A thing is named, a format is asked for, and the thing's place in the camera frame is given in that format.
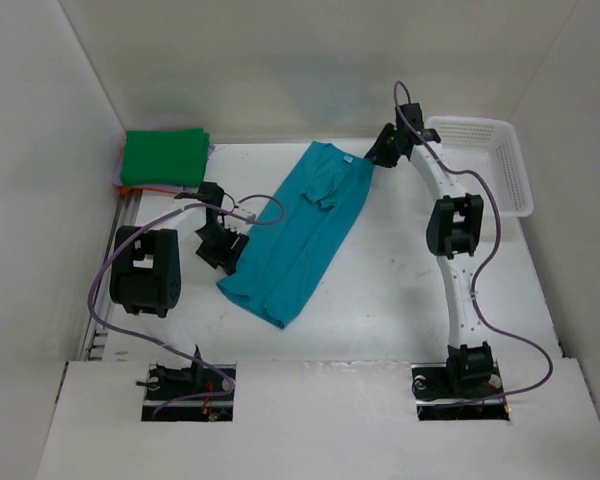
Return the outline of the teal t shirt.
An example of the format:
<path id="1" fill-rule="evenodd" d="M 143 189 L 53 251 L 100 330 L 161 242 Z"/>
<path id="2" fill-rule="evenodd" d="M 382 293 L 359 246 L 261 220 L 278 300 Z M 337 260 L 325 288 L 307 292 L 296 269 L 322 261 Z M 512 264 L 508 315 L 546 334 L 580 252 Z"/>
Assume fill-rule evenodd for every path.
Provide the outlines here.
<path id="1" fill-rule="evenodd" d="M 304 309 L 361 213 L 371 161 L 313 142 L 251 227 L 235 272 L 217 286 L 231 302 L 277 328 Z"/>

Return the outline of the green t shirt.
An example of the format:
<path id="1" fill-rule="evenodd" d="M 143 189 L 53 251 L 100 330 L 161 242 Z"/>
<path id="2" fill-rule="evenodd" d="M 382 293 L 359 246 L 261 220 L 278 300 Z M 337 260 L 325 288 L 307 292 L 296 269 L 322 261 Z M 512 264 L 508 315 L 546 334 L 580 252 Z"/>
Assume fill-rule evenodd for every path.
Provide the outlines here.
<path id="1" fill-rule="evenodd" d="M 210 151 L 210 135 L 203 128 L 129 130 L 120 183 L 123 187 L 197 187 L 204 180 Z"/>

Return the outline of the orange t shirt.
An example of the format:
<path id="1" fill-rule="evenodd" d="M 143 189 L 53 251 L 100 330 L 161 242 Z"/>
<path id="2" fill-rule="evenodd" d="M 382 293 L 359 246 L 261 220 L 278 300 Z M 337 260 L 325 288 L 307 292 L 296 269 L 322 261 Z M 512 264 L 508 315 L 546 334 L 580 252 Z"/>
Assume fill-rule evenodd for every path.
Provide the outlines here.
<path id="1" fill-rule="evenodd" d="M 129 193 L 136 192 L 136 191 L 166 194 L 166 195 L 177 195 L 182 192 L 182 189 L 174 188 L 174 187 L 168 188 L 166 186 L 134 186 L 134 187 L 120 186 L 118 188 L 118 191 L 123 195 L 127 195 Z"/>

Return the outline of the lavender t shirt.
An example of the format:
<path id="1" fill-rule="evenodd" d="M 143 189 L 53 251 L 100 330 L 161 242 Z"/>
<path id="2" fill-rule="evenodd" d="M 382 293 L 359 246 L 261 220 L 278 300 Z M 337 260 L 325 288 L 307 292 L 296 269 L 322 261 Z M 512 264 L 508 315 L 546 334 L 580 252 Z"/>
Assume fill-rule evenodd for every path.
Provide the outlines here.
<path id="1" fill-rule="evenodd" d="M 213 145 L 208 142 L 134 142 L 129 139 L 114 170 L 119 189 L 179 193 L 205 178 Z"/>

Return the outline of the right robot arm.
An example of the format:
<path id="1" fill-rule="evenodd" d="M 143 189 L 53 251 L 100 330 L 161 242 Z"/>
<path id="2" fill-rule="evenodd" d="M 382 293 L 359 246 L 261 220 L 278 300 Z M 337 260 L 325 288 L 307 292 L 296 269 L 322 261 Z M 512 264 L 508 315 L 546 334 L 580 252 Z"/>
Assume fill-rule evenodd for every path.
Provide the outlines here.
<path id="1" fill-rule="evenodd" d="M 426 244 L 443 277 L 449 312 L 448 357 L 444 384 L 451 396 L 466 398 L 494 371 L 491 348 L 473 305 L 471 282 L 477 269 L 484 201 L 469 193 L 456 174 L 442 163 L 441 139 L 424 127 L 417 103 L 395 108 L 396 120 L 386 124 L 366 158 L 391 168 L 401 157 L 413 165 L 434 200 L 426 228 Z"/>

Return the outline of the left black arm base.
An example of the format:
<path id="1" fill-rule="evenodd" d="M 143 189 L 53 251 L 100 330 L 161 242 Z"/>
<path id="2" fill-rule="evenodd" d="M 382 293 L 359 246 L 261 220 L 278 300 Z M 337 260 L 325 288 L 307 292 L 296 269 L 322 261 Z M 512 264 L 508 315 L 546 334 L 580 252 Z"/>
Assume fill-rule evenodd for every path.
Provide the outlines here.
<path id="1" fill-rule="evenodd" d="M 236 379 L 233 365 L 216 370 L 192 363 L 176 369 L 151 365 L 147 378 L 137 381 L 143 389 L 143 422 L 231 422 L 234 397 L 229 379 Z"/>

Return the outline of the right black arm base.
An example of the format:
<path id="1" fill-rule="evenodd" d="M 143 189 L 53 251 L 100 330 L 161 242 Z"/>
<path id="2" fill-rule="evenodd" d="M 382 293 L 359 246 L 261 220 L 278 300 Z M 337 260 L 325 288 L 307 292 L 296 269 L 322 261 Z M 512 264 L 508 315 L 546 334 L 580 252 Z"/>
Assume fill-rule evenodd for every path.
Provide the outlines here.
<path id="1" fill-rule="evenodd" d="M 498 420 L 509 421 L 504 398 L 490 399 L 504 392 L 497 366 L 486 379 L 469 380 L 458 385 L 443 364 L 414 364 L 412 393 L 420 421 Z"/>

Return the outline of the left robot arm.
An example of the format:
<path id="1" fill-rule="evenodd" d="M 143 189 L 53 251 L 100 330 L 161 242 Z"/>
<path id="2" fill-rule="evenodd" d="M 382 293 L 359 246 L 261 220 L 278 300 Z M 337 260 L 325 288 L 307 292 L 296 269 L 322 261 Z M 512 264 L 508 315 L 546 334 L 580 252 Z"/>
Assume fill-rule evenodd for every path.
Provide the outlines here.
<path id="1" fill-rule="evenodd" d="M 113 260 L 109 283 L 112 302 L 131 315 L 164 319 L 181 295 L 180 242 L 190 235 L 201 240 L 198 257 L 213 269 L 233 274 L 248 236 L 226 225 L 221 208 L 228 197 L 213 182 L 202 183 L 192 193 L 178 194 L 178 200 L 196 201 L 201 206 L 140 234 Z"/>

